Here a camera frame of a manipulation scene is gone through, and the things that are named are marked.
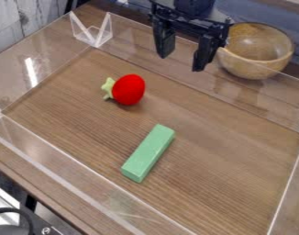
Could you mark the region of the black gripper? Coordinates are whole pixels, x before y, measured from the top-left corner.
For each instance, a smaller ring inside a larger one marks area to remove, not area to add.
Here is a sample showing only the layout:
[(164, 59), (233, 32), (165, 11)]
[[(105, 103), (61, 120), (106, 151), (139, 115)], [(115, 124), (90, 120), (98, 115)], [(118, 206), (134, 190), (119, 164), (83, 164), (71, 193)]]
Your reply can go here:
[(220, 14), (217, 0), (150, 0), (158, 55), (166, 59), (176, 50), (176, 30), (201, 36), (193, 71), (205, 70), (217, 50), (226, 46), (233, 20)]

